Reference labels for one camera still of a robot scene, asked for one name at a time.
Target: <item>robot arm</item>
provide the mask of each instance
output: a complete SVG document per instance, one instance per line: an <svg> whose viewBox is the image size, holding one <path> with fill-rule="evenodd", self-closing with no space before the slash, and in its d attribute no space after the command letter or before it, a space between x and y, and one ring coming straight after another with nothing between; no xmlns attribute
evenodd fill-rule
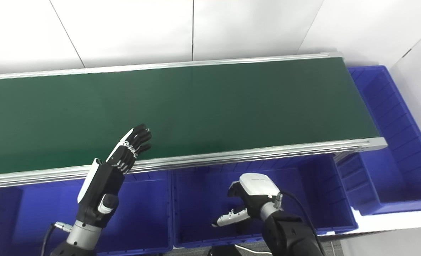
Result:
<svg viewBox="0 0 421 256"><path fill-rule="evenodd" d="M126 133L106 161L94 159L77 197L76 221L71 230L66 230L70 232L67 240L55 248L51 256L95 255L98 238L117 209L124 174L140 153L150 149L150 144L143 143L151 137L149 129L141 124Z"/></svg>
<svg viewBox="0 0 421 256"><path fill-rule="evenodd" d="M212 225L224 226L249 218L260 219L263 222L262 236L272 255L323 256L314 228L282 209L283 194L297 200L294 195L280 191L267 175L243 174L239 181L232 183L228 196L240 197L244 206L218 217Z"/></svg>

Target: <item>blue plastic bin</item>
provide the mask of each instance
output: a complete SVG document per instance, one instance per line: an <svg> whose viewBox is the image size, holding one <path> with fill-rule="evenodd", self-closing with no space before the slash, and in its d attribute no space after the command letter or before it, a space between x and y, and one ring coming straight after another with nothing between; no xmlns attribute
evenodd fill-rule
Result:
<svg viewBox="0 0 421 256"><path fill-rule="evenodd" d="M349 68L388 147L339 163L351 206L362 215L421 210L421 133L384 66Z"/></svg>
<svg viewBox="0 0 421 256"><path fill-rule="evenodd" d="M73 224L82 180L0 188L0 256L39 255L49 224ZM172 243L170 172L126 175L120 206L103 230L98 255L170 251ZM67 233L55 230L51 251Z"/></svg>
<svg viewBox="0 0 421 256"><path fill-rule="evenodd" d="M272 159L212 165L173 171L174 245L218 246L262 240L261 221L253 220L238 233L238 225L212 227L211 222L242 205L227 197L228 188L243 173L269 176L278 188L294 193L310 214L319 233L357 228L332 155ZM303 216L291 199L282 207Z"/></svg>

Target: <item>floor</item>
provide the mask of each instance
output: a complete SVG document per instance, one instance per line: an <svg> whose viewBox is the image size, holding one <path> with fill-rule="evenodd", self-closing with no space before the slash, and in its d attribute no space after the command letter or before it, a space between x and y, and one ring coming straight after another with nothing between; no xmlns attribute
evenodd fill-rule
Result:
<svg viewBox="0 0 421 256"><path fill-rule="evenodd" d="M269 251L266 244L261 242L239 244L253 251ZM344 256L339 240L322 243L326 256ZM165 256L207 256L210 247L200 247L193 249L178 248L165 254ZM253 256L255 253L239 250L242 256Z"/></svg>

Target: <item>robotic finger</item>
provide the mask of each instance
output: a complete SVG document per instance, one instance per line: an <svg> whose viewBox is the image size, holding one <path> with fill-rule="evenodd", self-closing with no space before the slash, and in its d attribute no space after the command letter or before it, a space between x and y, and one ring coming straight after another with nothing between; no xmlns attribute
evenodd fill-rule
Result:
<svg viewBox="0 0 421 256"><path fill-rule="evenodd" d="M228 214L221 215L219 218L213 220L212 226L213 227L226 226L226 225L233 224L236 222L242 222L249 218L250 218L250 215L248 215L247 208L239 207L236 209L232 209Z"/></svg>

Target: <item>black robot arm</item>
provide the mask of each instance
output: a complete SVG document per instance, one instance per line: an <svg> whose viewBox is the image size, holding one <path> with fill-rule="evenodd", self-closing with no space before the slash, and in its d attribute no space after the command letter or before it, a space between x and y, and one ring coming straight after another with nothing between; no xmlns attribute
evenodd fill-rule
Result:
<svg viewBox="0 0 421 256"><path fill-rule="evenodd" d="M117 143L106 161L95 159L77 197L79 209L73 227L57 222L56 227L69 232L66 241L51 256L94 256L95 246L103 228L116 211L118 192L137 156L150 149L144 144L151 138L149 129L141 124L131 129Z"/></svg>

